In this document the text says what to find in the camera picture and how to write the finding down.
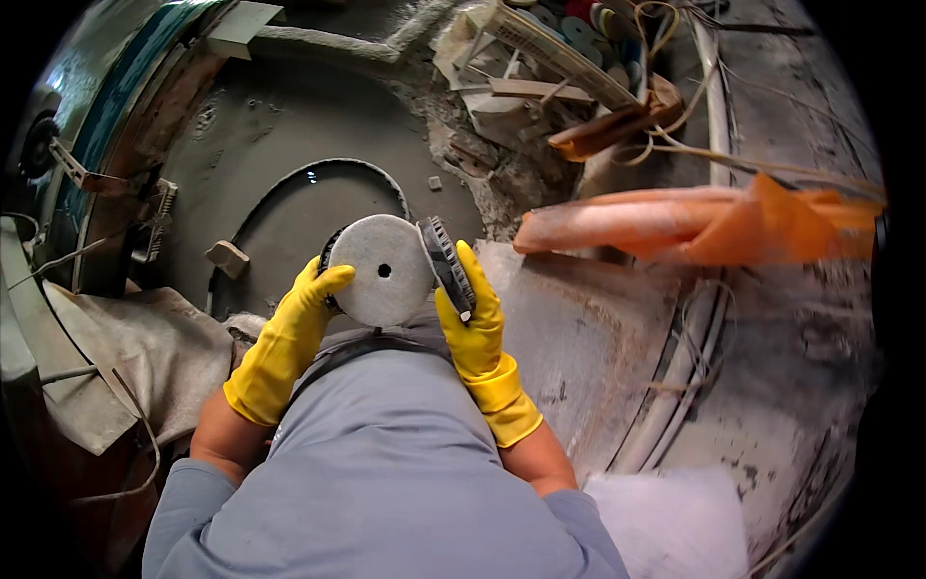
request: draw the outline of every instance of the person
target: person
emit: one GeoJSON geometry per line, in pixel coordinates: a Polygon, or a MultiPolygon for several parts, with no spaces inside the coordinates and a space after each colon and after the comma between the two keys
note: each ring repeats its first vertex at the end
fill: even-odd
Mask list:
{"type": "Polygon", "coordinates": [[[457,251],[467,322],[439,289],[410,324],[324,342],[327,296],[355,272],[308,263],[203,406],[142,577],[627,577],[502,351],[492,286],[457,251]]]}

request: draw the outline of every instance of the gray cloth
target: gray cloth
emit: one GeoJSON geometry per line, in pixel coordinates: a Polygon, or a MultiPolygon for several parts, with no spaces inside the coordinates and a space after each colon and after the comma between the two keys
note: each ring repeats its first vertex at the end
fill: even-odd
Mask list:
{"type": "Polygon", "coordinates": [[[307,388],[237,491],[178,461],[142,575],[627,577],[590,497],[538,497],[502,468],[453,367],[395,350],[307,388]]]}

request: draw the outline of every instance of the white cloth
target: white cloth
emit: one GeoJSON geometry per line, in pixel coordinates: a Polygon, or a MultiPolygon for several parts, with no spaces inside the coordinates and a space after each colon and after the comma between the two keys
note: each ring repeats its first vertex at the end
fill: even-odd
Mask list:
{"type": "Polygon", "coordinates": [[[738,579],[749,569],[736,484],[721,467],[601,474],[583,490],[631,579],[738,579]]]}
{"type": "Polygon", "coordinates": [[[220,323],[169,287],[122,299],[75,296],[48,281],[44,291],[70,339],[137,416],[113,369],[135,394],[159,445],[193,431],[231,371],[232,337],[220,323]]]}

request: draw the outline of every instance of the forearm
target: forearm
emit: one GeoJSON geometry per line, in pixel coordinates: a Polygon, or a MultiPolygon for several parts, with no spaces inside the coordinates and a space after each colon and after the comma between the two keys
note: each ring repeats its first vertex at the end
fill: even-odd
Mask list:
{"type": "Polygon", "coordinates": [[[579,488],[572,463],[546,421],[514,445],[499,448],[498,456],[505,470],[530,483],[541,497],[579,488]]]}
{"type": "Polygon", "coordinates": [[[240,486],[261,456],[273,427],[254,424],[229,406],[219,388],[199,413],[190,458],[214,465],[240,486]]]}

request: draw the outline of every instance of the hand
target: hand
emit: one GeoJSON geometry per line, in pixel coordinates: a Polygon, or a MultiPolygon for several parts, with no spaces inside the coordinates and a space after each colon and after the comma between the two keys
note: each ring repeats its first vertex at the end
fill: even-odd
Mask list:
{"type": "Polygon", "coordinates": [[[262,426],[279,423],[293,384],[319,352],[333,312],[325,298],[354,279],[354,268],[337,266],[319,271],[319,257],[308,262],[264,326],[257,343],[223,389],[229,405],[262,426]]]}
{"type": "Polygon", "coordinates": [[[476,308],[464,323],[443,289],[435,296],[441,329],[454,366],[502,448],[540,426],[544,417],[521,388],[518,363],[502,351],[505,314],[472,249],[457,242],[463,271],[476,295],[476,308]]]}

